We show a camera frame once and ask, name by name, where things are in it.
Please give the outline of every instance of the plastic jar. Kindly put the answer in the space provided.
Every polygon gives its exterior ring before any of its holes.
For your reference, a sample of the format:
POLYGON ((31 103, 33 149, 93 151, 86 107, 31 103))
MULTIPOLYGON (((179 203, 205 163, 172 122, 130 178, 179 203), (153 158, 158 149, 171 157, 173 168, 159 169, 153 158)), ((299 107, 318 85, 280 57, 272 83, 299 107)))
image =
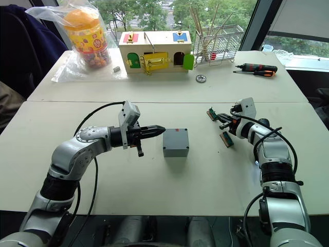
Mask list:
POLYGON ((69 12, 64 20, 70 23, 70 26, 64 28, 72 45, 89 67, 100 68, 108 65, 107 43, 98 14, 87 8, 75 9, 69 12))

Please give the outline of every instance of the orange lid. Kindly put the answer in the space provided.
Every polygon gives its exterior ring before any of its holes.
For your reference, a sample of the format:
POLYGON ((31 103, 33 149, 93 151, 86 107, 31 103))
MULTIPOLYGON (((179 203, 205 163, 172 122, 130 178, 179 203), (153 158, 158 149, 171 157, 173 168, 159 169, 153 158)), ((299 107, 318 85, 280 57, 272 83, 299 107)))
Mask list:
POLYGON ((75 9, 69 12, 64 20, 71 24, 71 26, 64 26, 64 28, 73 31, 90 29, 99 24, 98 13, 88 9, 75 9))

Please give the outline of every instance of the gray plastic box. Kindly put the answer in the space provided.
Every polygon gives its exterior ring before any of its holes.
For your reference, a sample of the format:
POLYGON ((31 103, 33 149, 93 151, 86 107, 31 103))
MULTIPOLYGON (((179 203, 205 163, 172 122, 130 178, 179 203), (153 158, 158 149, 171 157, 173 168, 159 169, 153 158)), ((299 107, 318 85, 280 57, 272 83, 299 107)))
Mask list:
POLYGON ((187 129, 166 129, 163 133, 164 157, 186 157, 189 150, 187 129))

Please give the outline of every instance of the white table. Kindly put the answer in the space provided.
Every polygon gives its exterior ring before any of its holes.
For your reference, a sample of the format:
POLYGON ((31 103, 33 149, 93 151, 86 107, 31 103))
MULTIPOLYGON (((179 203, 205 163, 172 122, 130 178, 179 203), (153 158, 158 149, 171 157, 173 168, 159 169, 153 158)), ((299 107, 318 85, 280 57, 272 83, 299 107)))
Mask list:
MULTIPOLYGON (((0 209, 27 211, 42 186, 53 150, 70 139, 79 122, 101 103, 25 102, 0 136, 0 209)), ((329 214, 327 165, 329 132, 308 103, 256 103, 257 118, 266 117, 296 149, 296 179, 309 214, 329 214)), ((226 148, 218 123, 206 114, 229 113, 230 103, 139 103, 140 124, 188 128, 187 158, 164 158, 162 136, 142 140, 145 156, 135 148, 115 148, 98 157, 99 186, 93 214, 240 216, 261 191, 252 145, 232 137, 226 148)), ((98 112, 85 126, 118 125, 119 106, 98 112)), ((94 187, 95 166, 81 180, 79 214, 85 214, 94 187)), ((250 215, 258 215, 258 203, 250 215)))
POLYGON ((307 102, 280 61, 271 52, 239 51, 234 63, 224 61, 220 66, 199 65, 188 73, 125 73, 118 49, 111 50, 112 64, 91 73, 79 81, 53 82, 58 68, 65 64, 71 51, 63 53, 54 67, 41 81, 28 101, 109 102, 236 102, 253 97, 255 102, 307 102), (275 65, 278 72, 273 78, 234 74, 236 65, 260 63, 275 65), (113 73, 112 68, 121 67, 113 73), (204 84, 195 81, 196 75, 207 77, 204 84))

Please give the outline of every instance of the wooden lock box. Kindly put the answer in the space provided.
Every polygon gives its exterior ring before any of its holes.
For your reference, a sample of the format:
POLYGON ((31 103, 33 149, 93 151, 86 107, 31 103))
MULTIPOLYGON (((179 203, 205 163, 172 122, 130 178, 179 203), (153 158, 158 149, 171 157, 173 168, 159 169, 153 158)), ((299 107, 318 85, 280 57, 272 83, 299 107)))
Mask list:
POLYGON ((119 49, 127 73, 187 72, 193 69, 188 31, 123 32, 119 49))

